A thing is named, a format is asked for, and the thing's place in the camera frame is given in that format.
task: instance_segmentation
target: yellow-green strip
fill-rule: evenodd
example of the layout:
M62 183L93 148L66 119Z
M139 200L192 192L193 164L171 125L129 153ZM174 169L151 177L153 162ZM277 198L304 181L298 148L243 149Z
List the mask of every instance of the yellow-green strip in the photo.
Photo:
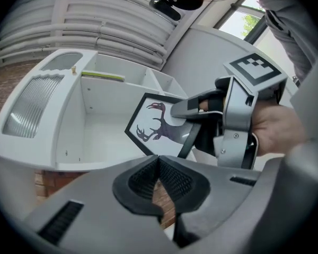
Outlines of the yellow-green strip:
M117 79L117 80L120 80L120 81L124 81L124 78L123 78L123 77L120 77L120 76L108 75L108 74L97 74L97 73L95 73L95 72L83 71L83 72L81 73L81 75L97 76L97 77L104 77L104 78Z

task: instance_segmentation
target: brick wall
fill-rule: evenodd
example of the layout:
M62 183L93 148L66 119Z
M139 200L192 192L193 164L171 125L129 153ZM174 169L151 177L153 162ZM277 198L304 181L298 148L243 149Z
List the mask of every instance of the brick wall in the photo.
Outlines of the brick wall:
M0 110L14 87L38 62L28 61L0 68ZM41 203L47 197L83 174L36 170L35 184L38 202ZM174 204L160 182L155 185L153 203L164 210L165 214L161 223L162 228L165 229L173 224L175 221Z

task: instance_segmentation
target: human hand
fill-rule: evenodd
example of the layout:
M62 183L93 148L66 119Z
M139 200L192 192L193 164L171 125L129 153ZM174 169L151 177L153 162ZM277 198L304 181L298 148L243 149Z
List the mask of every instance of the human hand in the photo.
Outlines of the human hand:
M199 108L207 111L208 102L201 102ZM259 140L258 156L287 153L306 141L305 129L292 108L265 101L255 105L252 132Z

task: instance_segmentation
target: black headband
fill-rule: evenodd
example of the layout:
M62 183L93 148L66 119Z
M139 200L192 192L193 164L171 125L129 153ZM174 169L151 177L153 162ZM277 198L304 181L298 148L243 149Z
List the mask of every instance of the black headband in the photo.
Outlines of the black headband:
M182 10L194 11L200 8L204 0L168 0L171 6L176 6Z

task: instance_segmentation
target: picture frame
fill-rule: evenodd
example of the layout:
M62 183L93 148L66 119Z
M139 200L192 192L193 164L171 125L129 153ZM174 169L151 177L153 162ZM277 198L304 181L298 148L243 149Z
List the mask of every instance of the picture frame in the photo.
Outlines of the picture frame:
M190 153L201 123L170 116L171 107L180 101L182 99L144 94L125 129L125 134L145 155L186 158Z

